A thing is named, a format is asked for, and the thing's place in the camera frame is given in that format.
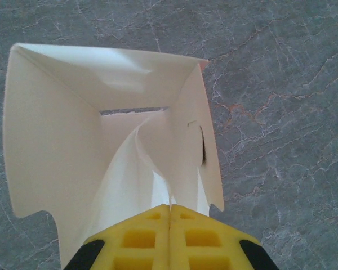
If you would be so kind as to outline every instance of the marble floor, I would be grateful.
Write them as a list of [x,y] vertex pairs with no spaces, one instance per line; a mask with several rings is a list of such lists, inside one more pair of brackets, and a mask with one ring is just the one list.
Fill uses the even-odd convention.
[[1,0],[0,269],[59,269],[55,222],[12,214],[2,151],[16,42],[161,51],[211,60],[225,211],[280,269],[338,270],[338,0]]

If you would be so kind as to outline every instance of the white paper box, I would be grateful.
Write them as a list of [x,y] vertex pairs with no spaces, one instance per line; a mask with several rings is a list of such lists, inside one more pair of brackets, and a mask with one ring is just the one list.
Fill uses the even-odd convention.
[[[205,60],[16,44],[3,139],[14,213],[52,214],[64,267],[84,240],[161,203],[224,208]],[[111,114],[100,111],[168,107]]]

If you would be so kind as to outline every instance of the rectangular slot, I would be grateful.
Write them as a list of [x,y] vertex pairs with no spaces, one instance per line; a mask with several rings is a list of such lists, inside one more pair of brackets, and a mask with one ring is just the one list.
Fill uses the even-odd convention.
[[153,258],[117,257],[111,270],[152,270]]
[[210,229],[185,231],[186,246],[221,246],[219,236]]
[[130,229],[123,238],[123,248],[150,249],[155,247],[156,232],[150,229]]
[[229,259],[224,256],[190,257],[190,270],[232,270]]

